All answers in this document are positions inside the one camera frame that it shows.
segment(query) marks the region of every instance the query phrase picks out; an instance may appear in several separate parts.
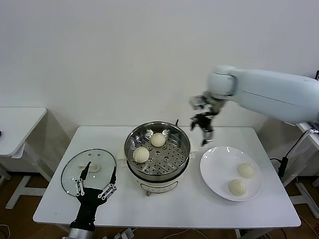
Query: white wall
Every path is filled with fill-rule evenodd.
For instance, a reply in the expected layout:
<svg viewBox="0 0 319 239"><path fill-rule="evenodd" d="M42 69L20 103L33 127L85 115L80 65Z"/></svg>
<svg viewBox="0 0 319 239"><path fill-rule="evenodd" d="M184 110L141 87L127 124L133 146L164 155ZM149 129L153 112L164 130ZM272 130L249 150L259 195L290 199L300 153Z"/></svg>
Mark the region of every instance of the white wall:
<svg viewBox="0 0 319 239"><path fill-rule="evenodd" d="M78 125L189 124L215 65L313 76L316 0L4 0L0 106L44 106ZM263 127L228 103L215 125Z"/></svg>

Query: white plate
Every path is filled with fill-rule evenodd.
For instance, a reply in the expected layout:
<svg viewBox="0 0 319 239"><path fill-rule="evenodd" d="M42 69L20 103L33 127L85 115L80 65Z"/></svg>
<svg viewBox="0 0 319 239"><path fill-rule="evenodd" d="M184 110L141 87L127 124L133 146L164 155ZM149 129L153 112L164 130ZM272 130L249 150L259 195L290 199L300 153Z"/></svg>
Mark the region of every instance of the white plate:
<svg viewBox="0 0 319 239"><path fill-rule="evenodd" d="M237 172L242 163L252 164L255 175L244 178ZM231 201L247 201L256 197L262 187L262 174L256 162L246 153L232 147L215 147L206 151L200 161L200 172L205 183L219 196ZM247 192L236 196L228 189L229 181L240 179L246 183Z"/></svg>

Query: cable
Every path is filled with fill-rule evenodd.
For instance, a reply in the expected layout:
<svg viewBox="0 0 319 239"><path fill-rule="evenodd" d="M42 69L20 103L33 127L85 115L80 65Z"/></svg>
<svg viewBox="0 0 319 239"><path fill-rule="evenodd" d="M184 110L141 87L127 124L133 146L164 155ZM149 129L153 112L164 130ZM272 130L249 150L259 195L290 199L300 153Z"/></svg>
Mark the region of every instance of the cable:
<svg viewBox="0 0 319 239"><path fill-rule="evenodd" d="M285 239L287 239L287 235L286 235L286 232L284 231L284 229L280 228L280 230L283 232Z"/></svg>
<svg viewBox="0 0 319 239"><path fill-rule="evenodd" d="M200 232L199 230L196 230L196 229L192 229L193 231L195 231L195 232L198 232L199 234L201 234L203 237L205 237L206 239L208 239L208 237L207 236L205 236L202 232Z"/></svg>
<svg viewBox="0 0 319 239"><path fill-rule="evenodd" d="M285 157L288 156L288 154L291 152L291 150L293 150L293 148L297 145L297 143L299 142L299 140L308 132L308 130L306 130L305 132L303 132L303 134L299 137L299 139L296 141L296 143L294 144L294 146L291 147L291 149L289 149L288 153L286 154Z"/></svg>
<svg viewBox="0 0 319 239"><path fill-rule="evenodd" d="M161 238L161 239L166 239L166 238L169 238L169 237L171 237L171 236L175 236L175 235L184 233L184 232L189 231L189 230L193 230L193 231L195 231L195 232L198 232L198 233L201 234L203 237L205 237L206 239L208 239L207 236L205 236L202 232L200 232L199 230L196 230L196 229L186 229L186 230L183 230L183 231L181 231L181 232L179 232L179 233L171 234L171 235L168 235L168 236L166 236L166 237L164 237L164 238Z"/></svg>
<svg viewBox="0 0 319 239"><path fill-rule="evenodd" d="M293 155L293 153L295 152L296 148L301 144L301 142L308 137L308 135L312 134L312 133L318 133L318 130L315 129L308 129L305 132L303 132L303 134L299 137L299 139L296 141L296 143L294 144L294 146L291 147L291 149L288 151L288 153L286 154L285 157L283 157L283 159L281 160L280 166L278 168L278 176L280 179L282 179L282 177L285 174L285 170L287 168L287 164L288 164L288 157L291 157Z"/></svg>
<svg viewBox="0 0 319 239"><path fill-rule="evenodd" d="M269 239L272 239L269 233L266 233L266 235L269 237Z"/></svg>
<svg viewBox="0 0 319 239"><path fill-rule="evenodd" d="M312 226L300 215L298 215L302 220L305 221L305 223L308 224L308 226L311 228L311 230L313 230L314 234L317 236L317 238L319 238L319 235L317 234L317 232L312 228Z"/></svg>
<svg viewBox="0 0 319 239"><path fill-rule="evenodd" d="M4 238L6 239L6 234L4 233L4 231L0 229L0 233L2 233L4 235Z"/></svg>
<svg viewBox="0 0 319 239"><path fill-rule="evenodd" d="M175 233L175 234L168 235L168 236L166 236L166 237L164 237L164 238L162 238L162 239L166 239L166 238L169 238L169 237L171 237L171 236L175 236L175 235L184 233L184 232L189 231L189 230L190 230L190 229L186 229L186 230L183 230L183 231L181 231L181 232L179 232L179 233Z"/></svg>
<svg viewBox="0 0 319 239"><path fill-rule="evenodd" d="M282 162L280 159L277 159L277 158L271 158L270 160L277 160L278 162Z"/></svg>
<svg viewBox="0 0 319 239"><path fill-rule="evenodd" d="M9 238L10 238L10 235L11 235L9 226L6 225L6 224L0 224L0 226L4 226L4 227L7 227L7 228L8 228L9 236L8 236L6 239L9 239Z"/></svg>

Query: white table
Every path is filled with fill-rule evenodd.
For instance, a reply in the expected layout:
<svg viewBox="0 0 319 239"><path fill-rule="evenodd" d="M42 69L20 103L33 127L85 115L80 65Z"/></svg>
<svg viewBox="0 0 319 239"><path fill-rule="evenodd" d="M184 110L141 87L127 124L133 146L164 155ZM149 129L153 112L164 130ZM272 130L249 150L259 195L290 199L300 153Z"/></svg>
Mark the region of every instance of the white table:
<svg viewBox="0 0 319 239"><path fill-rule="evenodd" d="M116 156L134 127L79 127L67 148L33 216L38 223L68 225L76 217L79 202L61 186L61 173L76 154L101 148ZM301 221L254 130L249 127L217 127L213 143L200 147L202 132L182 127L199 152L190 160L181 184L171 192L145 196L133 182L127 167L117 170L118 190L98 208L96 226L134 228L268 229L298 227ZM212 192L203 181L199 163L214 146L231 146L248 153L263 174L260 194L247 202L232 202Z"/></svg>
<svg viewBox="0 0 319 239"><path fill-rule="evenodd" d="M52 170L40 160L25 141L45 114L46 108L0 107L0 157L20 158L25 151L30 156L30 163L50 181L53 175ZM0 175L1 182L10 179L10 175L2 168L0 168ZM5 208L12 209L21 195L42 196L44 194L45 189L26 188L29 180L30 176L22 179Z"/></svg>

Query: white table edge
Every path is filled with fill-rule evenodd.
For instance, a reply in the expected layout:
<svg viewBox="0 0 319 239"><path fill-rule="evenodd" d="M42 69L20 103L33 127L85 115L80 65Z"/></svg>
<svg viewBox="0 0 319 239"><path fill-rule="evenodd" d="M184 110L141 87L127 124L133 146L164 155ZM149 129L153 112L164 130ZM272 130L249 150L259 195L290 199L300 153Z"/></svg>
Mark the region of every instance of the white table edge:
<svg viewBox="0 0 319 239"><path fill-rule="evenodd" d="M10 157L10 156L14 155L18 151L18 149L20 149L21 145L25 142L25 140L28 138L28 136L31 134L31 132L34 130L34 128L38 125L38 123L45 116L45 114L47 113L47 109L45 107L1 107L1 108L39 108L39 109L44 109L42 115L38 118L38 120L35 122L34 126L31 128L29 133L23 138L21 143L14 149L14 151L9 153L9 154L1 154L0 155L0 157Z"/></svg>

